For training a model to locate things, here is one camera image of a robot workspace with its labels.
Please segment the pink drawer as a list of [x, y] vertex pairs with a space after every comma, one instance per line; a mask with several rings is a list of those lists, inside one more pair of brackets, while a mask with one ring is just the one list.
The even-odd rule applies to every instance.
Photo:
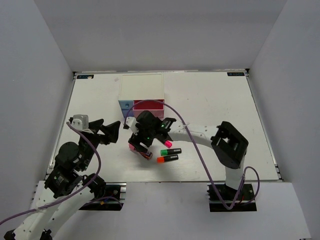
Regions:
[[157, 102], [147, 100], [142, 103], [140, 100], [135, 100], [133, 107], [133, 116], [137, 118], [143, 111], [150, 111], [155, 117], [162, 119], [165, 113], [165, 106], [163, 105], [164, 100], [158, 99]]

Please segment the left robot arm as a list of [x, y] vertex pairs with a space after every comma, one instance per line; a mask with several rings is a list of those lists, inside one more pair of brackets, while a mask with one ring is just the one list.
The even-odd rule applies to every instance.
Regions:
[[24, 221], [4, 234], [6, 240], [51, 240], [66, 221], [83, 206], [112, 200], [114, 187], [99, 177], [102, 160], [99, 145], [116, 143], [120, 121], [104, 125], [90, 122], [87, 115], [74, 115], [66, 123], [80, 136], [78, 143], [64, 143], [55, 157], [52, 172], [33, 209], [25, 211]]

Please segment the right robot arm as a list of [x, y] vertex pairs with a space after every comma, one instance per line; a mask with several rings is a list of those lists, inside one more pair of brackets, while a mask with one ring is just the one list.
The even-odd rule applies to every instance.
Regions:
[[225, 167], [221, 196], [236, 200], [243, 195], [241, 180], [249, 142], [230, 122], [223, 121], [218, 126], [185, 124], [175, 118], [160, 119], [145, 110], [138, 117], [127, 117], [124, 126], [132, 131], [128, 140], [130, 149], [147, 160], [153, 155], [149, 148], [154, 140], [167, 148], [172, 146], [172, 142], [181, 141], [213, 149]]

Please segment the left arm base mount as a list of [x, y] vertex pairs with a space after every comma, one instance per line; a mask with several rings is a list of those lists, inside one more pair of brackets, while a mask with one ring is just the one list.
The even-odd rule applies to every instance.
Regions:
[[83, 205], [81, 211], [120, 211], [125, 203], [126, 183], [107, 183], [104, 194]]

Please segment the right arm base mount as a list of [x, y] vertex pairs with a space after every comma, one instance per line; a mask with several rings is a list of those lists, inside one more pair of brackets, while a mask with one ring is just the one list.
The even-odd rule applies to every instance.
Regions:
[[[230, 187], [227, 187], [223, 184], [215, 185], [218, 192], [220, 193], [222, 199], [225, 203], [230, 206], [236, 195], [236, 190]], [[235, 204], [231, 210], [227, 210], [220, 199], [218, 198], [214, 188], [211, 184], [207, 185], [208, 201], [209, 201], [209, 210], [212, 213], [222, 213], [222, 212], [256, 212], [257, 206], [255, 200], [250, 200], [255, 196], [254, 188], [252, 184], [245, 183], [242, 187], [238, 197], [235, 201]]]

